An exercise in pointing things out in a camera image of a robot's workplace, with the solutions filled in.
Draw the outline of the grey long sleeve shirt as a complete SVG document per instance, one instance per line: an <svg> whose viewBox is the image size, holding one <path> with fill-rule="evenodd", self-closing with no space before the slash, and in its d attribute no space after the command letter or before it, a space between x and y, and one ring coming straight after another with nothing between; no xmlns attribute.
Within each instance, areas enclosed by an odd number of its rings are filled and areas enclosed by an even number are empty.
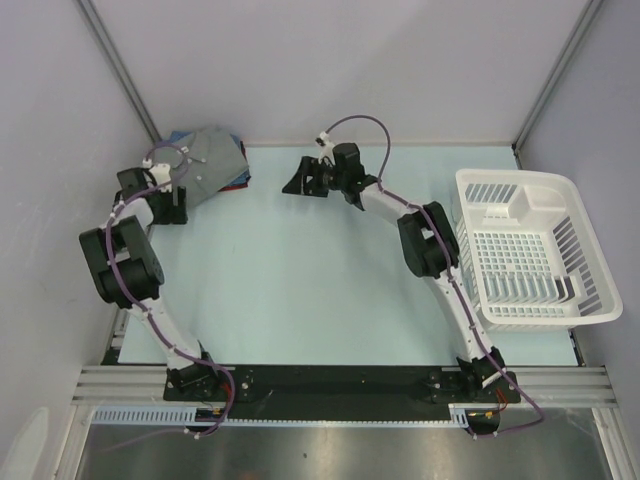
<svg viewBox="0 0 640 480"><path fill-rule="evenodd" d="M172 131L169 141L187 147L191 165L180 185L186 188L189 210L221 191L248 186L251 178L242 140L220 127Z"/></svg>

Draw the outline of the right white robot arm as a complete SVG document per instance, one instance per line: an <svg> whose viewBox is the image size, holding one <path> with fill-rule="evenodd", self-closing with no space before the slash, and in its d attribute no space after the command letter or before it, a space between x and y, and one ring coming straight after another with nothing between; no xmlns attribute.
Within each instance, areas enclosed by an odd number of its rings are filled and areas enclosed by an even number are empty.
<svg viewBox="0 0 640 480"><path fill-rule="evenodd" d="M473 401L486 400L506 367L464 288L459 245L442 205L414 204L386 189L380 178L366 172L354 143L326 144L320 157L303 156L282 188L284 194L318 198L331 191L397 229L407 268L432 290L456 335L463 393Z"/></svg>

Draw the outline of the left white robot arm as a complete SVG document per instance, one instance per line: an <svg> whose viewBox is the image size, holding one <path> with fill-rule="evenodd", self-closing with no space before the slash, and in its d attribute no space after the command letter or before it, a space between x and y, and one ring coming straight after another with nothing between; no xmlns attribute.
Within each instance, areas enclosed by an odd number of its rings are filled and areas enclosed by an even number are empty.
<svg viewBox="0 0 640 480"><path fill-rule="evenodd" d="M166 401L210 400L221 376L202 344L172 318L161 295L164 272L147 230L188 221L186 189L167 164L123 170L107 222L79 235L99 296L147 329L166 356Z"/></svg>

